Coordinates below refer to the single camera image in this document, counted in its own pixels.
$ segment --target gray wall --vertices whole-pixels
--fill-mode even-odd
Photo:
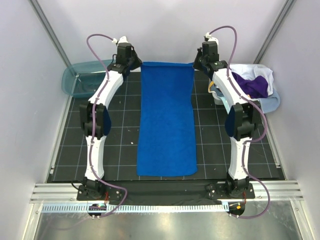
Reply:
[[[320,233],[320,1],[296,1],[262,63],[281,96],[268,115],[287,177],[297,179]]]
[[[0,35],[0,239],[15,240],[49,169],[65,66],[27,0],[1,0]]]
[[[90,34],[126,35],[143,61],[190,63],[203,35],[222,25],[238,31],[237,63],[251,63],[285,0],[38,0],[72,64],[96,60]],[[229,29],[215,34],[222,59],[234,44]],[[110,59],[116,47],[95,37],[93,48]]]

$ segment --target translucent plastic bin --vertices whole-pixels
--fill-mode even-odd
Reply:
[[[112,60],[104,60],[108,66]],[[90,98],[106,75],[99,61],[76,63],[68,67],[62,77],[62,90],[74,98]]]

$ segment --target purple cloth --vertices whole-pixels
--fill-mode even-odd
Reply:
[[[239,74],[232,73],[235,81],[242,91],[252,99],[268,97],[268,82],[263,76],[257,76],[254,80],[243,79]]]

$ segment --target white cloth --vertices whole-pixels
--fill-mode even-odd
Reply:
[[[231,71],[239,74],[245,80],[254,80],[258,76],[262,76],[268,82],[267,93],[268,96],[274,93],[273,83],[274,77],[273,71],[262,64],[231,64]]]

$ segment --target floor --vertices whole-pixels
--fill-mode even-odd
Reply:
[[[183,180],[225,179],[230,165],[230,138],[224,129],[227,112],[215,105],[208,93],[208,79],[195,73],[191,96],[193,106],[198,171],[190,176],[147,177],[136,173],[137,146],[141,113],[140,73],[132,72],[118,89],[109,105],[112,128],[104,146],[103,166],[106,180]],[[72,99],[59,146],[54,171],[47,182],[82,180],[87,165],[87,146],[80,128],[79,104],[87,99]],[[263,132],[260,124],[255,138]],[[248,169],[261,179],[283,179],[265,137],[250,146]]]
[[[265,205],[265,202],[247,202],[245,215],[255,215]],[[290,201],[272,201],[266,214],[252,220],[229,217],[225,212],[126,213],[113,214],[100,220],[84,220],[77,224],[87,217],[87,213],[41,213],[34,239],[303,239]]]

